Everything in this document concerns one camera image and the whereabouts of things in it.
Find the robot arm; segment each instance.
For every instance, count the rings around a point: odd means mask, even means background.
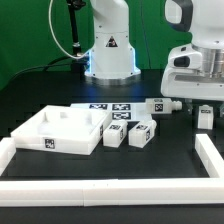
[[[191,0],[167,0],[165,16],[173,29],[188,32],[192,24],[193,2]]]
[[[141,71],[135,65],[135,49],[129,43],[129,8],[125,0],[90,0],[94,16],[94,46],[81,57],[66,52],[57,41],[51,23],[52,36],[58,47],[69,57],[81,59],[89,54],[87,81],[102,85],[123,85],[140,78]],[[83,6],[82,0],[71,1],[74,7]]]

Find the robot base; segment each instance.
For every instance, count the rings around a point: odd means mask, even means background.
[[[166,68],[161,93],[164,96],[185,99],[224,101],[224,79],[210,79],[197,74],[197,70]]]
[[[122,86],[122,85],[129,85],[129,84],[141,81],[141,72],[139,70],[138,73],[123,79],[102,79],[102,78],[97,78],[93,75],[85,74],[84,79],[88,83],[93,83],[93,84],[102,85],[102,86]]]

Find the white container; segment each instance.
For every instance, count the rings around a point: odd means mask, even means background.
[[[198,114],[198,128],[199,129],[213,129],[214,112],[213,107],[204,105],[199,107]]]
[[[146,110],[150,114],[172,114],[174,110],[182,110],[182,103],[170,98],[146,99]]]
[[[118,148],[127,135],[127,121],[113,121],[103,133],[103,145]]]
[[[17,148],[90,155],[111,112],[47,106],[11,133]]]
[[[143,148],[154,136],[156,122],[141,121],[129,131],[129,145]]]

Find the black table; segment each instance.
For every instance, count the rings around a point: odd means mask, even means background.
[[[162,71],[143,71],[143,80],[124,87],[102,87],[80,80],[69,72],[32,72],[13,80],[0,92],[0,138],[46,105],[72,103],[144,102],[161,97]],[[207,133],[220,153],[224,149],[224,121],[218,116],[213,131],[197,130],[197,106],[191,116],[183,110],[154,115],[156,136],[143,149],[128,146],[127,137],[118,149],[103,147],[90,156],[54,154],[25,149],[17,153],[1,180],[81,180],[208,177],[194,150],[196,133]],[[136,123],[129,123],[131,129]],[[160,205],[123,207],[0,208],[0,223],[222,223],[224,205]]]

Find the white foam barrier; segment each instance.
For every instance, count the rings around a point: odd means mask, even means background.
[[[3,138],[0,142],[0,176],[16,153],[13,138]]]
[[[196,135],[195,149],[209,176],[224,178],[224,161],[208,135]]]

